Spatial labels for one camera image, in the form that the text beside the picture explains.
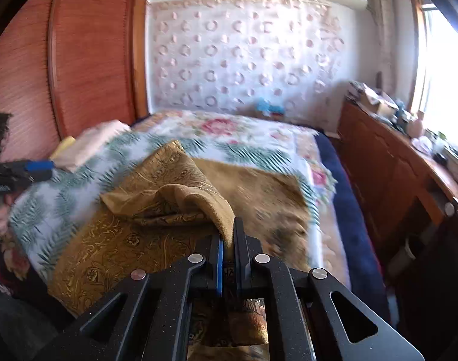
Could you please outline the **person's left hand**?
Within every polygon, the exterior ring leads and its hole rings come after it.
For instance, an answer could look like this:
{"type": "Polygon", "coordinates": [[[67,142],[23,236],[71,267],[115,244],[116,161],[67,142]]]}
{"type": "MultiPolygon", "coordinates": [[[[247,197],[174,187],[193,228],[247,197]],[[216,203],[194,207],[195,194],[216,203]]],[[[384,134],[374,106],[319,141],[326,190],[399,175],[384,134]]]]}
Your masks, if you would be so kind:
{"type": "Polygon", "coordinates": [[[5,195],[0,205],[0,238],[13,236],[9,220],[14,201],[15,194],[5,195]]]}

